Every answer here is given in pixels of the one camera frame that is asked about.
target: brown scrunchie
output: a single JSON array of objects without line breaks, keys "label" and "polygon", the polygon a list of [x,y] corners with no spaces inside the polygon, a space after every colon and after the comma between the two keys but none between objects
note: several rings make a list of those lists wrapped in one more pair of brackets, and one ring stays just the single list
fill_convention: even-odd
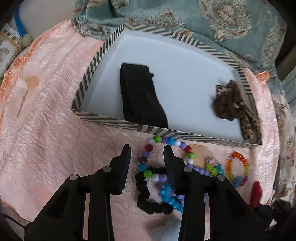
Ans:
[{"label": "brown scrunchie", "polygon": [[214,111],[221,119],[239,119],[244,140],[254,138],[254,130],[260,123],[256,116],[245,105],[237,84],[230,80],[226,86],[217,85]]}]

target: orange beaded bracelet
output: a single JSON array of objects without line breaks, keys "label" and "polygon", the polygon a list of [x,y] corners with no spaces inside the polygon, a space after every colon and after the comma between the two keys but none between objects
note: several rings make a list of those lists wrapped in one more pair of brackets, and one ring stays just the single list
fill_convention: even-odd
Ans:
[{"label": "orange beaded bracelet", "polygon": [[[244,165],[244,177],[242,178],[241,176],[233,177],[231,168],[232,168],[232,159],[233,158],[238,158]],[[235,188],[243,186],[246,181],[248,180],[248,175],[249,175],[249,162],[248,160],[240,153],[238,152],[233,152],[231,155],[227,158],[226,161],[226,168],[225,168],[225,173],[226,177],[228,178],[229,181],[233,184]]]}]

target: black scrunchie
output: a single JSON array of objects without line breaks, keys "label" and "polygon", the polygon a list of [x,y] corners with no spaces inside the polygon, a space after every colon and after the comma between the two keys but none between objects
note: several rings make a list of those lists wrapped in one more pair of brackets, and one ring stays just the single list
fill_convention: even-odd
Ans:
[{"label": "black scrunchie", "polygon": [[[148,167],[146,170],[150,170],[152,173],[158,173],[158,174],[166,174],[165,167],[155,168],[155,167]],[[162,202],[161,204],[158,204],[157,202],[151,202],[148,201],[150,196],[150,192],[147,187],[147,182],[144,181],[145,177],[143,172],[137,173],[135,175],[136,178],[136,187],[138,191],[140,192],[138,196],[138,202],[137,205],[140,209],[143,211],[153,214],[153,213],[164,213],[164,214],[170,214],[173,211],[173,207],[166,202]]]}]

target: box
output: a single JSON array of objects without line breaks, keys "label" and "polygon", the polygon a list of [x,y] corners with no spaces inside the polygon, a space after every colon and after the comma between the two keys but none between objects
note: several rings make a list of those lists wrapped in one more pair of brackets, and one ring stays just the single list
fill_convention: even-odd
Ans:
[{"label": "box", "polygon": [[[169,129],[124,120],[119,76],[122,62],[147,65],[155,74],[155,91]],[[222,120],[213,112],[216,85],[225,85],[230,79],[236,80],[244,102],[258,116],[247,79],[235,61],[177,32],[125,23],[93,57],[72,111],[82,120],[137,132],[234,147],[261,145],[260,130],[255,131],[253,140],[244,141],[239,120]]]}]

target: silver screw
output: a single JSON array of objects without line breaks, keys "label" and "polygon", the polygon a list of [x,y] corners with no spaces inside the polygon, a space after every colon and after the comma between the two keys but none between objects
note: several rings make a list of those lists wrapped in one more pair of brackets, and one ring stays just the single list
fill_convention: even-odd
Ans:
[{"label": "silver screw", "polygon": [[74,180],[76,180],[78,178],[78,175],[77,174],[72,174],[69,178],[70,178],[71,181],[74,181]]},{"label": "silver screw", "polygon": [[184,167],[184,171],[185,172],[192,172],[192,168],[191,167]]},{"label": "silver screw", "polygon": [[110,172],[112,168],[110,166],[106,166],[103,168],[103,172]]},{"label": "silver screw", "polygon": [[217,178],[218,178],[220,181],[224,181],[224,180],[225,180],[225,176],[224,176],[224,175],[221,175],[221,174],[219,174],[219,175],[217,176]]}]

